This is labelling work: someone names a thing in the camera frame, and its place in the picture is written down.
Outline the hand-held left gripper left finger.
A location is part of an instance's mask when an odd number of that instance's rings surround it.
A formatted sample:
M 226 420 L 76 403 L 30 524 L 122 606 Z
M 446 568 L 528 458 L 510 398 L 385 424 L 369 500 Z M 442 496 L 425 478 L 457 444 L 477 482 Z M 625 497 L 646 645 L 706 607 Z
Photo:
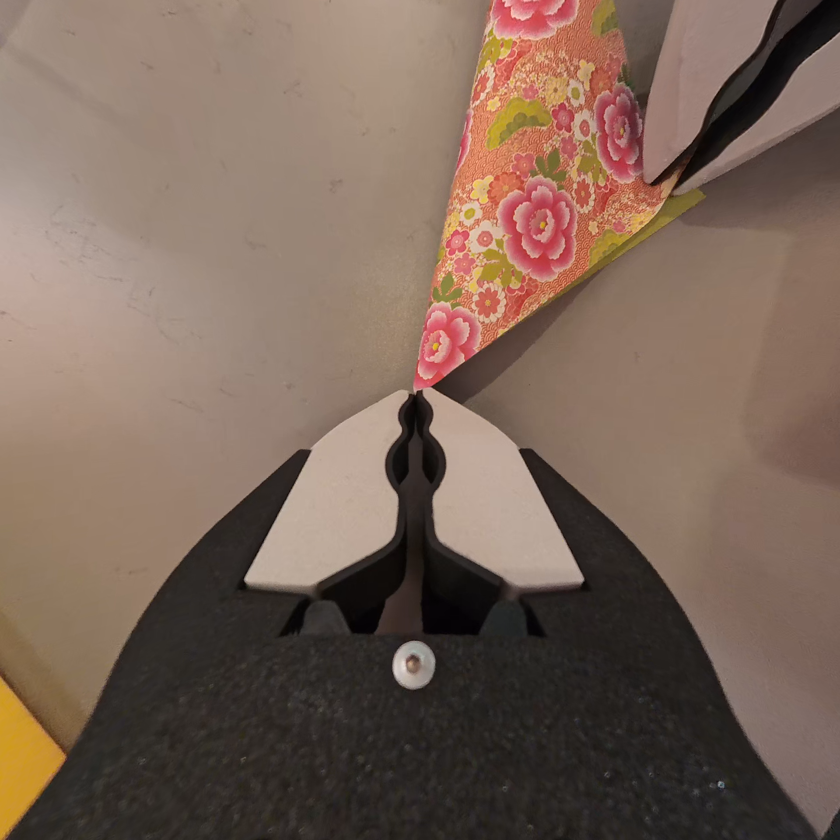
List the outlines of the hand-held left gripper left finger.
M 414 395 L 397 391 L 342 421 L 306 453 L 245 574 L 245 587 L 330 601 L 373 633 L 406 572 Z

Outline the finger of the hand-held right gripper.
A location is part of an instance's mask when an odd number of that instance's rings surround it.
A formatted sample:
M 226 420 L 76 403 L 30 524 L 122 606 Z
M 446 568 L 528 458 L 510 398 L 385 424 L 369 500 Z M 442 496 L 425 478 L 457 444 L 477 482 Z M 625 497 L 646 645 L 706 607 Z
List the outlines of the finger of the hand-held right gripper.
M 700 141 L 799 21 L 798 2 L 675 2 L 645 115 L 645 181 L 685 175 Z
M 675 186 L 687 193 L 772 148 L 838 108 L 839 6 L 814 5 L 773 33 L 735 99 L 726 92 Z

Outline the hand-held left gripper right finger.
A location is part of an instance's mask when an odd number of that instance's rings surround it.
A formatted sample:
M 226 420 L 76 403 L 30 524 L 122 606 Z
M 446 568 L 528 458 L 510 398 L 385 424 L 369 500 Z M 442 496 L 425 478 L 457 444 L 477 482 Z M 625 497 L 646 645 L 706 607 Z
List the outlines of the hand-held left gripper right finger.
M 575 592 L 585 577 L 521 449 L 433 389 L 416 393 L 429 495 L 423 617 L 475 634 L 496 604 Z

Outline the floral origami paper green back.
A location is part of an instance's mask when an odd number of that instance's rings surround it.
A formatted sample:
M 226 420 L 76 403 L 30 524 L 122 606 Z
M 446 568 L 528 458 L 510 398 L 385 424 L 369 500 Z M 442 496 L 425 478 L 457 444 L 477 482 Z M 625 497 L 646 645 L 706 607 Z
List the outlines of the floral origami paper green back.
M 647 185 L 643 140 L 614 2 L 490 4 L 415 391 L 705 198 Z

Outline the yellow board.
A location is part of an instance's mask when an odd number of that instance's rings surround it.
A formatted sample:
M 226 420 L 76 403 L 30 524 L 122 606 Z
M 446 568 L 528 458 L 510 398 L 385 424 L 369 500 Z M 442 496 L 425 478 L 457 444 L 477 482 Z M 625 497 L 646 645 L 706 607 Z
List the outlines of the yellow board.
M 42 794 L 67 756 L 1 680 L 1 837 Z

